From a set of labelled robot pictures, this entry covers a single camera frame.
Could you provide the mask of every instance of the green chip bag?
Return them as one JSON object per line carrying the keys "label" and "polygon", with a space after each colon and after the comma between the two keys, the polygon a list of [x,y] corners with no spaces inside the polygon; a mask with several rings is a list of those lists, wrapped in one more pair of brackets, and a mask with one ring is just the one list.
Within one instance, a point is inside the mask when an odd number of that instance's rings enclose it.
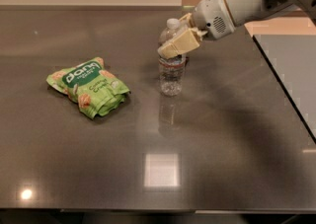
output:
{"label": "green chip bag", "polygon": [[105,70],[101,57],[57,71],[46,81],[72,102],[78,103],[80,112],[89,118],[96,114],[104,116],[116,109],[129,92],[120,79]]}

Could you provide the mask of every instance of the robotic arm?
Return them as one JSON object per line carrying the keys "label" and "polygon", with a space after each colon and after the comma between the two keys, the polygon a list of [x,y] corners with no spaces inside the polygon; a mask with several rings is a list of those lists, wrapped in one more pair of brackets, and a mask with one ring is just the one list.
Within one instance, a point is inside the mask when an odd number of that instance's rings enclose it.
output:
{"label": "robotic arm", "polygon": [[186,16],[188,29],[181,29],[158,52],[165,58],[199,46],[201,36],[216,40],[234,33],[241,25],[282,16],[300,7],[316,24],[316,0],[201,0]]}

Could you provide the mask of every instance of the gray table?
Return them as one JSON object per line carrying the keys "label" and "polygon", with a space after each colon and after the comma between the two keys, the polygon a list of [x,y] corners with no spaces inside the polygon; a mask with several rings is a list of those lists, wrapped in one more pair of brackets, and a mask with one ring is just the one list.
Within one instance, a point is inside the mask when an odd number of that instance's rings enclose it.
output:
{"label": "gray table", "polygon": [[[314,142],[243,28],[160,95],[157,38],[182,15],[0,12],[0,208],[316,211]],[[45,78],[94,56],[132,94],[90,120]]]}

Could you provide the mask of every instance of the plastic water bottle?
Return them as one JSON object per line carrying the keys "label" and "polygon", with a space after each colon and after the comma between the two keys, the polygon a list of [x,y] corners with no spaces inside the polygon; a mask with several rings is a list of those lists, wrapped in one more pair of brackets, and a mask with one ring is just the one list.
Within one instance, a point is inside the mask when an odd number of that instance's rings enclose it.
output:
{"label": "plastic water bottle", "polygon": [[[169,19],[167,21],[167,28],[159,37],[159,46],[173,38],[180,27],[181,23],[178,19]],[[185,66],[185,55],[178,55],[170,59],[159,56],[160,89],[163,94],[167,96],[180,94]]]}

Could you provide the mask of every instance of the bottle cap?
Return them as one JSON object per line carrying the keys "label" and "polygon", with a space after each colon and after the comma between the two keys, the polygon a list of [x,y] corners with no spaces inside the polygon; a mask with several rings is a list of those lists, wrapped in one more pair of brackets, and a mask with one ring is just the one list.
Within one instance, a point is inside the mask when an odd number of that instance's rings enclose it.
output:
{"label": "bottle cap", "polygon": [[178,19],[169,19],[167,21],[167,27],[170,30],[177,29],[180,26],[180,21]]}

